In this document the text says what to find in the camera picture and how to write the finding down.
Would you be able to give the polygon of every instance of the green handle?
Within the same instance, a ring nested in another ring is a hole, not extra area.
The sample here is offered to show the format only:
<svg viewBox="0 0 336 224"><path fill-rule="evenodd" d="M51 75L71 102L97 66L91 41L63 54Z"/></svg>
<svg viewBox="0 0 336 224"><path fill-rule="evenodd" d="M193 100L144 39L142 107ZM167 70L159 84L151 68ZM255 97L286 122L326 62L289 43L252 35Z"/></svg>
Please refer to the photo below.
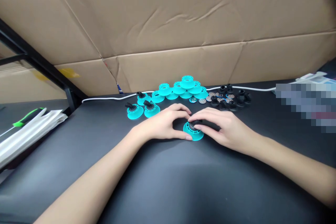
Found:
<svg viewBox="0 0 336 224"><path fill-rule="evenodd" d="M13 123L14 127L23 127L27 122L32 120L35 116L37 116L44 108L38 108L34 109L33 111L30 111L28 114L26 114L25 117L23 117L20 121Z"/></svg>

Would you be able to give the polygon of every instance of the green screwdriver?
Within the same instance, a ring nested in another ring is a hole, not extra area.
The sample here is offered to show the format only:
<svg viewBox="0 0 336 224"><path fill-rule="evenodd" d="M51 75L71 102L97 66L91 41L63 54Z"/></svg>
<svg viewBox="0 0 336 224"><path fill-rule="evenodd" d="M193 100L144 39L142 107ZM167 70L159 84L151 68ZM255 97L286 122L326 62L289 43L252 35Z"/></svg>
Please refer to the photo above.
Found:
<svg viewBox="0 0 336 224"><path fill-rule="evenodd" d="M14 129L14 128L21 128L23 127L27 122L29 122L30 120L32 120L35 116L37 116L44 108L38 108L38 109L34 109L32 111L30 111L28 114L26 114L25 117L23 117L20 121L13 123L13 127L10 128L9 130L7 130L5 133L2 133L0 135L3 136L5 135L8 131Z"/></svg>

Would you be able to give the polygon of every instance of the left hand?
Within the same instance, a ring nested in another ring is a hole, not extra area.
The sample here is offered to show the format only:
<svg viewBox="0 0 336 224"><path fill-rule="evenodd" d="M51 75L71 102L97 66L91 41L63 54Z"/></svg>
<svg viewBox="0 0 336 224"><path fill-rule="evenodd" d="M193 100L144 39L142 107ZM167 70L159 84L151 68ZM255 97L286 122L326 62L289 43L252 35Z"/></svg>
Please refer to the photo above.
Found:
<svg viewBox="0 0 336 224"><path fill-rule="evenodd" d="M135 126L132 131L141 135L146 141L150 139L179 138L192 140L192 137L184 131L173 129L173 121L177 118L190 118L191 111L182 104L173 104L153 117L148 118Z"/></svg>

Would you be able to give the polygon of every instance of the forearm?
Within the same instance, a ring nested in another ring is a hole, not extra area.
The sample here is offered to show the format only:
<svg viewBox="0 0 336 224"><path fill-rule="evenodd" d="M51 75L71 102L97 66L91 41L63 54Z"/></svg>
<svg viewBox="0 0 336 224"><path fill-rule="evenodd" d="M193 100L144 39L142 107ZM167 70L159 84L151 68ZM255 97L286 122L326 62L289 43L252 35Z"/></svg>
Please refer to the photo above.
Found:
<svg viewBox="0 0 336 224"><path fill-rule="evenodd" d="M336 169L301 155L276 141L263 138L253 157L275 168L319 201L335 207Z"/></svg>
<svg viewBox="0 0 336 224"><path fill-rule="evenodd" d="M76 180L35 223L96 223L121 176L145 141L131 131Z"/></svg>

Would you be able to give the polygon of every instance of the cable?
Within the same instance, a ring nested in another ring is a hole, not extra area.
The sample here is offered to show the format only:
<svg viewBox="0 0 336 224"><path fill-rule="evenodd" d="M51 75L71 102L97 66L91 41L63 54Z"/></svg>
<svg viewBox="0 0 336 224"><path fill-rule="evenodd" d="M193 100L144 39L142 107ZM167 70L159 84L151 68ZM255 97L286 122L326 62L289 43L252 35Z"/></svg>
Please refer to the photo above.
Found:
<svg viewBox="0 0 336 224"><path fill-rule="evenodd" d="M308 77L306 79L300 79L300 80L297 80L297 81L294 81L294 82L291 82L291 83L288 83L288 84L295 84L295 83L300 83L300 82L303 82L303 81L308 81L310 79L314 79L316 78L317 75L313 75L311 77ZM213 87L213 88L210 88L210 89L207 89L207 91L210 91L210 90L215 90L215 89L218 89L219 87ZM254 90L254 91L262 91L262 92L268 92L268 91L272 91L272 90L275 90L275 87L272 87L270 89L256 89L256 88L252 88L252 87L239 87L239 86L233 86L233 88L236 88L236 89L246 89L246 90ZM154 91L146 91L146 92L143 92L143 93L153 93ZM134 94L130 94L128 96L125 96L125 97L121 97L121 98L115 98L115 97L107 97L107 98L89 98L89 99L84 99L82 100L82 103L85 102L85 101L88 101L88 100L123 100L123 99L126 99L126 98L129 98L129 97L132 97L132 96L135 96L137 95L136 93Z"/></svg>

